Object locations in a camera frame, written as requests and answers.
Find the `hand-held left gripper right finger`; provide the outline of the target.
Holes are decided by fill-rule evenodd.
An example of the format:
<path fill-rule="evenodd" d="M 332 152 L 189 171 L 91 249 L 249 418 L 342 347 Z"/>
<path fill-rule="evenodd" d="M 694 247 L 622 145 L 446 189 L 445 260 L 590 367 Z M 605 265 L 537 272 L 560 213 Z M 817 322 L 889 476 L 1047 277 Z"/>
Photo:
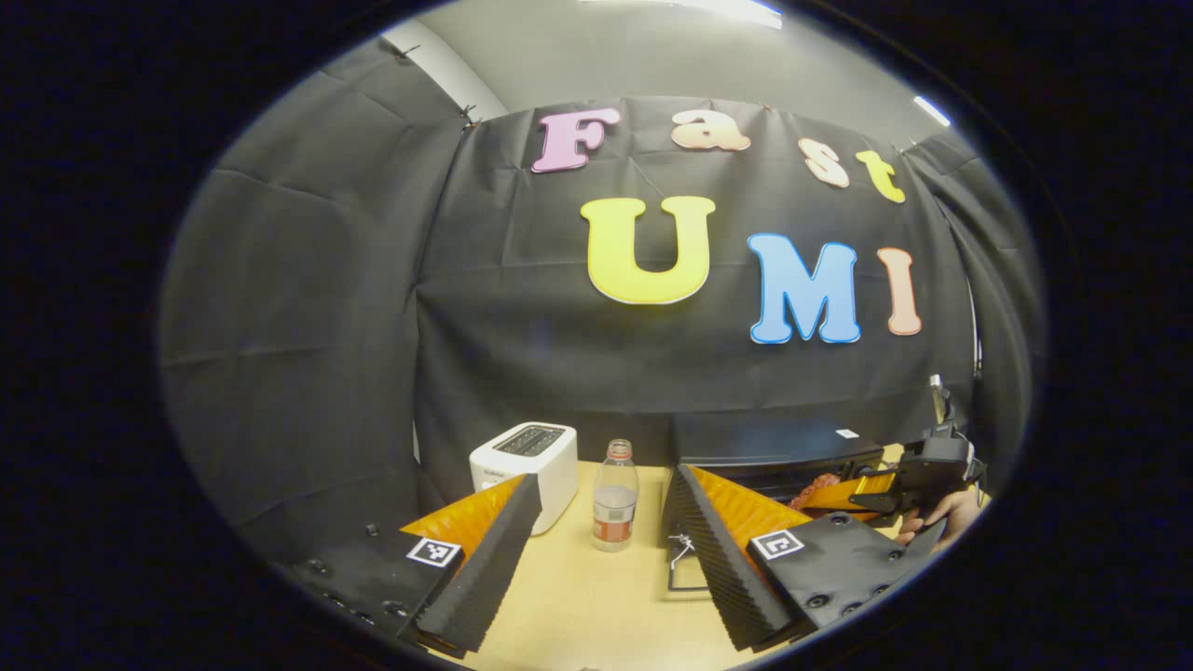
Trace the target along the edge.
<path fill-rule="evenodd" d="M 812 519 L 690 464 L 673 472 L 667 504 L 730 641 L 754 652 L 857 618 L 925 568 L 942 535 L 933 524 L 898 544 L 857 515 Z"/>

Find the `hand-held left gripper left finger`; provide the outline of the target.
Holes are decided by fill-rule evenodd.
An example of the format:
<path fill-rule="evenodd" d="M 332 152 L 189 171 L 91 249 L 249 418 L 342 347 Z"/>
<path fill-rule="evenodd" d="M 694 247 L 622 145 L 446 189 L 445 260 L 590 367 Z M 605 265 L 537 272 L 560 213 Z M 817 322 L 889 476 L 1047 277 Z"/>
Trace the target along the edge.
<path fill-rule="evenodd" d="M 394 650 L 477 652 L 540 512 L 540 480 L 517 474 L 400 529 L 295 559 L 289 577 Z"/>

